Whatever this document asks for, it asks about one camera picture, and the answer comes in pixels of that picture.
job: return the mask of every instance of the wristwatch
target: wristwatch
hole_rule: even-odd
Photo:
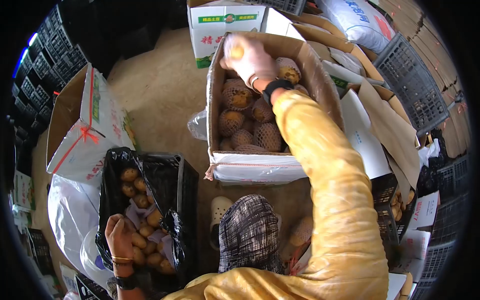
[[[138,287],[138,280],[135,274],[132,274],[128,277],[115,276],[115,282],[117,283],[117,286],[124,290],[132,290]]]
[[[286,90],[294,89],[293,84],[288,80],[285,80],[285,79],[273,80],[271,83],[267,85],[264,92],[262,93],[262,95],[264,96],[264,100],[267,102],[268,105],[272,106],[272,103],[270,102],[270,97],[272,96],[273,91],[275,91],[279,87],[282,87]]]

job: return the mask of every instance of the hand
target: hand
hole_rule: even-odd
[[[233,58],[233,48],[243,48],[241,58]],[[262,80],[274,80],[278,76],[275,60],[265,52],[264,46],[257,40],[249,40],[238,34],[230,34],[223,44],[224,57],[220,65],[224,69],[235,70],[248,87],[252,87],[251,79],[256,75]]]
[[[105,236],[112,256],[133,259],[132,233],[134,231],[135,229],[125,222],[122,214],[108,218]]]

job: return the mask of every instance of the person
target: person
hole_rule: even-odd
[[[230,40],[225,43],[239,42],[244,53],[241,58],[223,58],[223,68],[235,70],[247,86],[260,93],[271,90],[269,85],[278,87],[270,91],[276,123],[312,186],[312,257],[303,274],[279,274],[276,216],[266,199],[247,195],[220,221],[219,273],[202,275],[164,299],[385,300],[387,259],[371,183],[359,153],[318,103],[275,82],[274,60],[262,44],[239,35],[227,37]],[[105,234],[112,255],[132,258],[131,234],[122,230],[124,226],[121,216],[112,216]],[[259,236],[242,240],[239,230],[257,230]],[[245,249],[251,251],[249,259],[241,256]],[[117,260],[114,273],[128,277],[133,274],[132,265]],[[121,300],[144,299],[139,288],[117,291]]]

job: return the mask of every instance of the gold bracelet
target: gold bracelet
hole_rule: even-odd
[[[133,258],[126,258],[126,257],[118,257],[118,256],[113,256],[112,255],[112,259],[122,259],[122,260],[125,260],[125,261],[132,261]]]

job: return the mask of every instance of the white glove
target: white glove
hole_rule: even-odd
[[[241,58],[233,58],[236,47],[243,48]],[[223,44],[224,57],[220,65],[224,69],[235,70],[247,87],[252,88],[252,79],[274,80],[278,75],[275,60],[265,52],[264,46],[257,40],[249,40],[238,34],[230,34]]]

